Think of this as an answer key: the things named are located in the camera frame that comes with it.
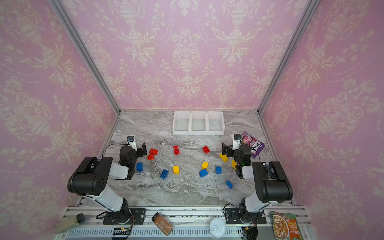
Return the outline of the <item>yellow long lego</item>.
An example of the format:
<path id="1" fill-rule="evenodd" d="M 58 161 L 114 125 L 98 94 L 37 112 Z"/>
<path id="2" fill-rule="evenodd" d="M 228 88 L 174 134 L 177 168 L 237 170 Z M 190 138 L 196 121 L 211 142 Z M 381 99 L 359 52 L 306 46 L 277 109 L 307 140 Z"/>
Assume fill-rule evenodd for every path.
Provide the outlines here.
<path id="1" fill-rule="evenodd" d="M 226 163 L 226 162 L 229 160 L 229 158 L 228 158 L 226 155 L 223 155 L 223 154 L 219 154 L 219 157 L 221 158 L 221 160 L 222 160 L 224 163 Z"/>

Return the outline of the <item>red long lego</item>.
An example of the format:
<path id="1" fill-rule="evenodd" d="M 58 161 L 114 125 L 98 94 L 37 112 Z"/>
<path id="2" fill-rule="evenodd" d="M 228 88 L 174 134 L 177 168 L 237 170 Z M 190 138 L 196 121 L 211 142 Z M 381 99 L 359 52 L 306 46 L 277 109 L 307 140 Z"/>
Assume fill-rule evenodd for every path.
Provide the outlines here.
<path id="1" fill-rule="evenodd" d="M 180 150 L 179 150 L 178 146 L 173 146 L 173 150 L 174 150 L 174 154 L 175 155 L 179 155 L 180 154 Z"/>

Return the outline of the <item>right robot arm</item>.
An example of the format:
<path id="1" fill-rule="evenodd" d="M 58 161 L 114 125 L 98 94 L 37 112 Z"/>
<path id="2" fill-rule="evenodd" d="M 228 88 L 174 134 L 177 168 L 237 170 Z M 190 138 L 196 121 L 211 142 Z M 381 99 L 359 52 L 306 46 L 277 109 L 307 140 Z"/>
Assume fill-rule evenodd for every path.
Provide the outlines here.
<path id="1" fill-rule="evenodd" d="M 283 203 L 293 198 L 293 189 L 280 162 L 251 161 L 251 146 L 222 143 L 222 154 L 235 161 L 236 175 L 240 179 L 253 180 L 255 191 L 239 203 L 238 212 L 230 214 L 235 221 L 243 223 L 265 223 L 264 209 L 273 203 Z"/>

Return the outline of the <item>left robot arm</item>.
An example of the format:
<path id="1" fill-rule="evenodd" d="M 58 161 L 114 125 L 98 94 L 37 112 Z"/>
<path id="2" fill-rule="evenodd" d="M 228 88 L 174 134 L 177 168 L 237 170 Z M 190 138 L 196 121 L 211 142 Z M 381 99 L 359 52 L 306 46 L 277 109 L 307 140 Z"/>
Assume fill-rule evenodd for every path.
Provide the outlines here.
<path id="1" fill-rule="evenodd" d="M 96 219 L 103 220 L 104 225 L 142 225 L 146 210 L 131 209 L 128 201 L 110 188 L 108 179 L 130 181 L 138 158 L 147 153 L 145 143 L 137 148 L 132 142 L 123 144 L 118 163 L 112 157 L 86 157 L 69 178 L 68 191 L 102 206 L 104 211 Z"/>

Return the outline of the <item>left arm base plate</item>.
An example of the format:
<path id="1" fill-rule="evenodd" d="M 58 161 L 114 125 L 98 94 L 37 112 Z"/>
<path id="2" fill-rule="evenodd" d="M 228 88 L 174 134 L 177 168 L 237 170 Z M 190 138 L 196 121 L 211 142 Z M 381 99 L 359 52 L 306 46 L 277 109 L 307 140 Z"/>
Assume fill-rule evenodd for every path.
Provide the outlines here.
<path id="1" fill-rule="evenodd" d="M 112 216 L 108 214 L 104 217 L 104 225 L 142 225 L 145 220 L 146 209 L 145 208 L 133 208 L 127 216 L 118 214 Z"/>

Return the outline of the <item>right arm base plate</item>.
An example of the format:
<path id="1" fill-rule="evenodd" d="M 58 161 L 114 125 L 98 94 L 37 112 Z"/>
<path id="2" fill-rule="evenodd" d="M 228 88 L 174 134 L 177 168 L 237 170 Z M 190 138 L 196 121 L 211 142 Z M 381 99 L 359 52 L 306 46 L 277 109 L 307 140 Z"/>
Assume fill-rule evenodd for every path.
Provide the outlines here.
<path id="1" fill-rule="evenodd" d="M 258 213 L 249 213 L 247 211 L 241 211 L 237 208 L 224 208 L 223 213 L 225 215 L 226 224 L 229 225 L 263 225 L 267 223 L 266 214 L 264 211 Z"/>

